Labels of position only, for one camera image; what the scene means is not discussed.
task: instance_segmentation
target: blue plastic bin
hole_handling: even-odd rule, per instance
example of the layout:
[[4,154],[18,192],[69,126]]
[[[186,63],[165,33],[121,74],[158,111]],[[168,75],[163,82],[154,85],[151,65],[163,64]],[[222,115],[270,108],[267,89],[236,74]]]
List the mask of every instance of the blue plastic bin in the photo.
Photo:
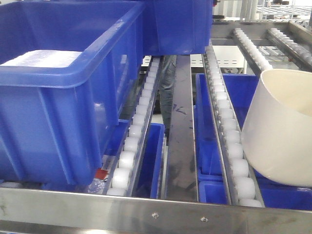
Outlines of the blue plastic bin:
[[65,68],[0,66],[1,179],[92,181],[137,77],[143,9],[141,2],[0,6],[0,63],[33,50],[82,51]]
[[136,196],[138,197],[157,198],[164,131],[163,124],[152,123],[150,126],[141,174],[137,184]]
[[[260,184],[259,186],[265,206],[268,208],[312,210],[311,189],[272,184]],[[227,204],[223,182],[200,182],[199,201]]]
[[246,74],[223,74],[223,78],[242,128],[259,79]]
[[[223,74],[239,125],[242,126],[250,103],[253,99],[258,78],[252,75]],[[207,83],[204,74],[196,75],[196,111],[198,123],[195,125],[198,179],[211,180],[211,176],[220,176],[221,165],[214,124],[207,93]]]
[[219,181],[220,157],[210,109],[207,85],[203,74],[196,75],[195,136],[198,180]]
[[213,0],[144,0],[145,55],[202,54],[210,39]]

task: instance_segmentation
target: stainless steel frame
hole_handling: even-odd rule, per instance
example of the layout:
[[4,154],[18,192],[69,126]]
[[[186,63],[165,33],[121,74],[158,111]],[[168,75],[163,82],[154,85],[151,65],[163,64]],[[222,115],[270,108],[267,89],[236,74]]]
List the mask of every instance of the stainless steel frame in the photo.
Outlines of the stainless steel frame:
[[[298,43],[312,45],[311,33],[291,22],[217,22],[213,26],[212,43],[235,45],[232,31],[237,27],[242,28],[256,45],[272,45],[267,39],[267,29],[272,27]],[[177,67],[184,70],[177,74],[185,73],[182,77],[188,77],[187,56],[180,61],[183,65]],[[190,129],[188,136],[194,136],[192,124],[186,127]],[[193,139],[188,146],[191,148],[186,151],[188,160],[184,163],[194,166],[189,161],[193,156]],[[312,233],[312,212],[307,211],[8,188],[0,188],[0,220],[0,232],[34,234]]]

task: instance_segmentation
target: metal rack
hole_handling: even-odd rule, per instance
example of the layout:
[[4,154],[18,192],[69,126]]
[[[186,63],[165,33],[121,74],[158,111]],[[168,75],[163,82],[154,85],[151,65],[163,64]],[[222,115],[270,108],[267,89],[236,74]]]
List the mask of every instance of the metal rack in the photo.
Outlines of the metal rack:
[[271,6],[271,7],[258,7],[257,13],[262,14],[264,17],[268,15],[274,16],[309,16],[311,14],[311,6]]
[[[279,29],[306,47],[312,46],[312,33],[291,22],[216,22],[212,44],[237,45],[235,28],[241,28],[257,46],[276,45],[268,33],[271,28]],[[284,53],[293,52],[288,47],[280,49]],[[252,57],[245,58],[254,66],[254,71],[260,70]],[[300,56],[293,59],[303,70],[310,69]],[[195,202],[197,178],[190,67],[189,56],[177,57],[172,119],[172,126],[176,128],[171,131],[168,165],[163,165],[168,169],[169,176],[165,173],[167,198],[171,200],[0,188],[0,231],[32,234],[311,232],[312,212]],[[188,124],[179,124],[182,119]]]

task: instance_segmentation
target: white roller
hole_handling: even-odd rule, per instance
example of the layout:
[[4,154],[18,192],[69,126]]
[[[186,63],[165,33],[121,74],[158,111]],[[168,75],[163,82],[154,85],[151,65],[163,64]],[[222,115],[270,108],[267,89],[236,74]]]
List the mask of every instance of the white roller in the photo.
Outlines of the white roller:
[[144,115],[140,115],[140,114],[134,114],[133,115],[133,120],[132,123],[134,125],[140,125],[143,126],[145,122],[145,116]]
[[132,169],[135,156],[135,152],[122,151],[119,157],[119,168]]
[[219,109],[229,109],[230,101],[229,100],[218,100],[217,105]]
[[127,189],[129,183],[130,169],[116,168],[112,179],[112,187],[116,189]]
[[234,116],[234,111],[230,108],[220,108],[219,109],[219,114],[221,119],[225,119],[225,118],[233,118]]
[[154,84],[151,84],[151,83],[144,84],[144,89],[153,90],[153,88],[154,88]]
[[231,158],[243,158],[243,146],[239,143],[228,143],[229,159]]
[[233,158],[230,160],[233,176],[248,177],[249,166],[245,159]]
[[222,79],[221,78],[213,79],[213,85],[216,85],[216,84],[223,84]]
[[16,182],[3,182],[0,184],[1,188],[14,188],[14,189],[21,189],[23,185],[21,183]]
[[150,67],[150,72],[157,72],[158,66],[157,67]]
[[254,181],[249,177],[234,177],[238,199],[254,199]]
[[125,144],[124,144],[124,150],[137,152],[138,141],[139,141],[139,138],[130,137],[130,136],[126,137]]
[[222,120],[222,127],[223,127],[223,130],[226,131],[226,130],[236,130],[237,128],[237,122],[235,119],[233,118],[225,118]]
[[215,92],[224,92],[225,87],[223,84],[214,84],[214,91]]
[[229,143],[239,143],[240,142],[240,133],[236,130],[227,130],[225,131],[226,142]]
[[110,188],[107,190],[106,195],[110,196],[125,196],[126,190],[125,189],[116,189],[116,188]]
[[215,99],[218,100],[226,100],[228,99],[228,95],[225,92],[216,92]]
[[262,207],[261,202],[255,199],[240,199],[241,206]]
[[148,89],[143,89],[143,90],[142,90],[141,96],[142,96],[142,97],[150,98],[150,97],[152,96],[152,91],[151,91],[151,90],[148,90]]
[[147,74],[149,77],[156,77],[157,72],[148,72]]
[[148,97],[140,97],[138,103],[139,105],[148,106],[148,104],[150,104],[150,99]]
[[146,78],[146,83],[154,84],[155,83],[155,77],[147,77]]
[[158,67],[159,66],[159,62],[157,61],[153,61],[151,64],[152,67]]
[[220,73],[212,73],[211,78],[212,79],[221,79],[221,74]]
[[220,69],[217,68],[217,67],[212,67],[212,68],[210,69],[210,72],[211,72],[211,73],[220,73]]
[[136,114],[145,116],[147,112],[147,105],[137,105],[136,106]]
[[131,125],[129,128],[129,136],[140,138],[142,134],[143,125]]

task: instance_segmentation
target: white wall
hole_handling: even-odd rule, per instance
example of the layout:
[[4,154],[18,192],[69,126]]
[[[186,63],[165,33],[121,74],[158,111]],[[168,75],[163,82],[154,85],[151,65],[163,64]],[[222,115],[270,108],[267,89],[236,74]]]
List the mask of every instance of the white wall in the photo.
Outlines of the white wall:
[[296,6],[312,6],[311,0],[296,0]]

